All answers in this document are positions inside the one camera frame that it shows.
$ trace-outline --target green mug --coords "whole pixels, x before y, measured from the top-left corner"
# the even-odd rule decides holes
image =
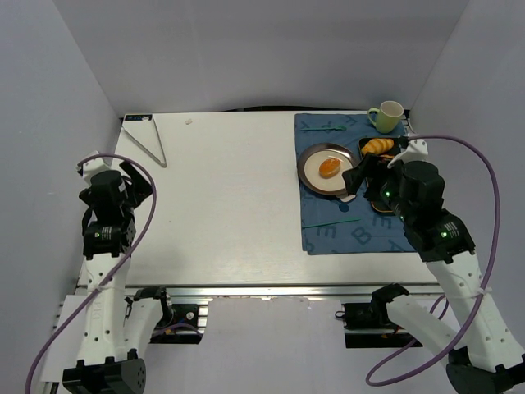
[[[371,117],[373,113],[377,114],[375,121]],[[403,106],[396,101],[385,101],[379,109],[370,108],[368,110],[368,119],[376,127],[377,131],[382,134],[387,134],[394,130],[402,116]]]

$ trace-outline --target white tabletop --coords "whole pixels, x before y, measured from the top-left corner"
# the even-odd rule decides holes
[[[157,212],[134,253],[128,285],[436,281],[415,253],[302,250],[296,113],[156,114],[167,168],[121,132],[116,152],[142,163],[158,189]],[[135,211],[138,230],[149,207],[150,199]]]

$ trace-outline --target blue placemat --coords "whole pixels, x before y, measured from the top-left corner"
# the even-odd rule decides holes
[[[303,128],[344,126],[346,131]],[[401,122],[389,135],[404,133]],[[367,115],[295,115],[295,153],[297,158],[309,146],[321,142],[343,145],[358,156],[358,142],[363,137],[382,136],[368,120]],[[345,204],[335,197],[319,195],[299,181],[301,198],[301,227],[346,218],[360,218],[358,222],[302,230],[303,250],[308,254],[338,254],[367,252],[408,252],[413,247],[403,235],[403,223],[396,217],[381,216],[364,199],[365,183],[357,197]]]

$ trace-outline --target purple hose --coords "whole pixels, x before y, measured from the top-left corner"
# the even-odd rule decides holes
[[[144,224],[143,230],[140,232],[140,234],[137,236],[135,242],[133,245],[126,251],[124,256],[122,256],[122,260],[118,262],[118,264],[113,267],[107,273],[106,277],[100,282],[99,286],[106,285],[110,278],[115,275],[115,273],[124,265],[126,260],[131,256],[131,254],[137,249],[137,246],[142,241],[144,236],[146,235],[146,232],[149,229],[149,225],[151,224],[151,221],[153,219],[153,214],[155,213],[155,208],[157,207],[157,187],[155,186],[155,181],[153,180],[151,174],[140,164],[138,164],[136,161],[131,160],[130,158],[126,158],[124,156],[121,156],[120,154],[114,154],[114,153],[100,153],[100,154],[94,154],[93,156],[89,156],[88,158],[83,159],[79,162],[78,166],[81,167],[84,164],[86,164],[89,160],[93,160],[96,158],[117,158],[120,160],[125,160],[131,164],[133,164],[135,167],[137,167],[140,171],[144,173],[144,175],[148,178],[149,183],[151,184],[151,188],[153,191],[153,199],[151,203],[151,210],[148,215],[148,219],[146,220],[146,223]],[[31,364],[30,370],[27,373],[27,378],[25,380],[25,394],[31,394],[31,383],[33,381],[34,372],[36,371],[40,360],[42,359],[43,355],[45,355],[46,351],[48,351],[51,344],[57,339],[57,337],[64,331],[64,329],[73,321],[76,316],[86,307],[88,306],[91,301],[97,296],[97,294],[100,292],[100,290],[95,289],[93,290],[82,302],[82,304],[79,305],[77,309],[66,319],[66,321],[59,327],[57,330],[50,336],[48,341],[42,346],[42,349],[40,349],[39,353],[34,358],[33,363]]]
[[[492,233],[492,246],[491,246],[491,254],[489,256],[489,262],[486,266],[485,275],[483,276],[482,283],[480,285],[480,288],[485,290],[486,285],[489,282],[489,279],[491,278],[492,269],[494,268],[494,262],[495,262],[495,252],[498,248],[498,237],[500,235],[500,188],[498,186],[498,181],[495,176],[494,168],[492,167],[491,163],[489,162],[488,158],[475,146],[470,144],[469,142],[462,140],[457,137],[449,136],[449,135],[412,135],[409,137],[409,140],[450,140],[457,142],[463,146],[466,146],[470,150],[472,150],[485,164],[486,169],[489,172],[489,175],[491,176],[492,181],[492,188],[494,190],[494,231]],[[380,361],[377,365],[375,365],[370,372],[367,374],[366,382],[369,386],[372,387],[382,387],[382,386],[388,386],[390,384],[402,382],[406,379],[412,378],[416,376],[417,374],[429,369],[432,365],[438,363],[443,357],[446,357],[451,350],[454,349],[454,347],[461,341],[465,333],[467,332],[468,328],[471,326],[471,324],[474,321],[474,318],[476,318],[477,311],[480,309],[480,306],[482,305],[483,300],[483,294],[480,294],[476,297],[476,301],[474,302],[474,306],[472,307],[472,311],[470,312],[470,315],[467,317],[467,320],[465,320],[465,323],[463,326],[459,329],[458,333],[450,341],[449,345],[445,347],[442,351],[440,351],[437,355],[432,357],[430,360],[428,360],[425,364],[417,367],[416,369],[413,369],[410,372],[404,373],[403,375],[398,376],[397,378],[387,379],[383,380],[382,382],[372,382],[370,379],[372,378],[372,375],[385,363],[392,360],[397,355],[401,354],[404,349],[399,349],[392,355],[389,355],[384,360]]]
[[[177,330],[179,328],[188,328],[189,330],[194,331],[201,338],[203,337],[203,334],[201,334],[200,331],[197,328],[195,328],[194,326],[192,326],[191,324],[178,323],[178,324],[172,324],[171,326],[167,326],[167,327],[163,328],[162,330],[158,330],[158,331],[154,332],[153,335],[151,336],[151,338],[158,337],[159,335],[162,335],[167,330],[175,331],[175,330]]]

